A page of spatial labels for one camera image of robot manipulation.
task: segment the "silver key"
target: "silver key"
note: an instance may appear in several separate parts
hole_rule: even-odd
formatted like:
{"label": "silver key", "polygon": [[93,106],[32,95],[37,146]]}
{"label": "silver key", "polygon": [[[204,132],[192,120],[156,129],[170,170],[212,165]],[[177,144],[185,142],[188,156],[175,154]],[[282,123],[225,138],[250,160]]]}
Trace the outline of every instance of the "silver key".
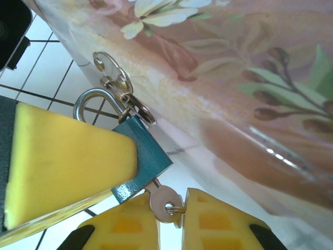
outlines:
{"label": "silver key", "polygon": [[175,226],[180,228],[182,226],[182,215],[170,214],[166,209],[167,204],[173,207],[182,207],[183,201],[180,195],[172,188],[161,185],[157,179],[149,182],[145,189],[150,193],[149,205],[156,218],[161,222],[175,223]]}

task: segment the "black rubber edge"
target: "black rubber edge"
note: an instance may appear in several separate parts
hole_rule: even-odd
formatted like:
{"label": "black rubber edge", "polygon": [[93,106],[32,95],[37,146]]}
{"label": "black rubber edge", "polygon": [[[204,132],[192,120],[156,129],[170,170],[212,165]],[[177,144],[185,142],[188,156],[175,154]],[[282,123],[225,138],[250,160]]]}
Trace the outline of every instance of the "black rubber edge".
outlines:
{"label": "black rubber edge", "polygon": [[11,147],[17,103],[18,101],[16,100],[0,96],[0,235],[3,235],[7,231],[4,226],[5,195],[9,177]]}
{"label": "black rubber edge", "polygon": [[288,250],[270,229],[257,224],[250,229],[265,250]]}
{"label": "black rubber edge", "polygon": [[95,231],[93,225],[85,225],[71,232],[57,250],[82,250]]}

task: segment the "white flower print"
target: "white flower print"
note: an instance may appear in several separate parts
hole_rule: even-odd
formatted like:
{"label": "white flower print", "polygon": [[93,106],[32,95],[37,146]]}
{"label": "white flower print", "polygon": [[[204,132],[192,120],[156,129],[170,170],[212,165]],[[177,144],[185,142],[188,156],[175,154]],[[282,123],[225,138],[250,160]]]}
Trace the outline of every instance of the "white flower print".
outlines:
{"label": "white flower print", "polygon": [[132,39],[149,24],[167,27],[181,23],[198,13],[198,8],[207,6],[211,0],[129,0],[135,2],[134,14],[138,21],[121,29],[126,39]]}

